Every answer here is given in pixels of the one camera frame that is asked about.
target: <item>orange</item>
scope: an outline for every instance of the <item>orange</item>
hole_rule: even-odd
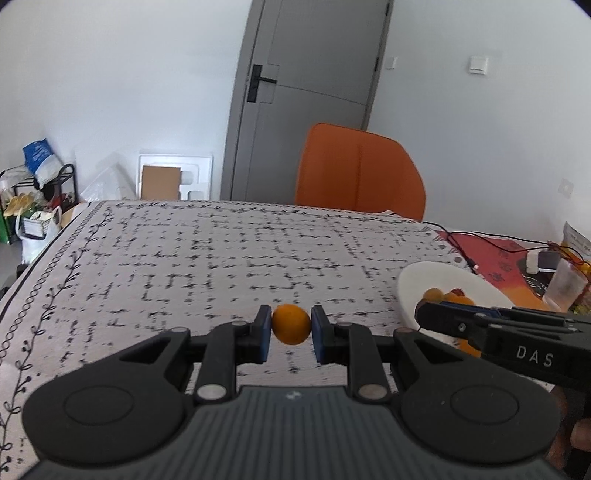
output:
[[[443,301],[443,292],[439,290],[439,288],[430,288],[423,293],[423,300],[439,303],[440,301]]]
[[[482,352],[480,350],[476,350],[474,347],[468,345],[468,340],[461,339],[458,344],[458,347],[462,352],[466,352],[469,355],[475,356],[477,358],[480,358],[480,356],[482,355]]]
[[[450,300],[453,303],[461,303],[462,305],[476,305],[474,301],[468,297],[458,297],[455,300]]]
[[[283,303],[273,312],[271,327],[277,339],[286,345],[299,345],[308,338],[312,324],[305,310]]]
[[[459,298],[460,297],[458,297],[455,293],[452,293],[452,292],[446,293],[443,296],[443,300],[445,300],[445,301],[453,301],[453,302],[456,302],[456,303],[457,303],[457,299],[459,299]]]

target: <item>person's hand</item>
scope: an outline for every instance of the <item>person's hand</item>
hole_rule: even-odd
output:
[[[562,412],[562,418],[564,419],[569,411],[566,396],[560,387],[554,387],[552,395],[556,397],[560,411]],[[585,452],[591,452],[591,419],[579,420],[574,425],[572,432],[567,432],[564,427],[560,427],[546,459],[554,467],[562,470],[566,462],[564,456],[569,446],[573,446],[578,450],[584,450]]]

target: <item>white plate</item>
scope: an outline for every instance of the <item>white plate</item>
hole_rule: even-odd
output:
[[[407,266],[400,272],[396,288],[404,324],[415,330],[419,325],[414,319],[414,309],[430,288],[439,288],[443,293],[461,288],[479,307],[514,307],[512,301],[483,278],[445,263],[418,262]],[[450,345],[454,340],[441,333],[421,331]]]

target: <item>gray door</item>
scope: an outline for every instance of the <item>gray door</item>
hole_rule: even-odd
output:
[[[388,2],[265,0],[236,149],[226,152],[232,200],[293,203],[309,129],[362,127]]]

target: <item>screw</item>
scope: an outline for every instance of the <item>screw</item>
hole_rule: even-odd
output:
[[[204,400],[219,400],[226,395],[226,392],[226,388],[221,385],[209,384],[199,387],[197,395]]]
[[[365,398],[366,400],[381,400],[386,395],[388,395],[388,390],[386,387],[375,383],[363,385],[359,389],[359,396]]]

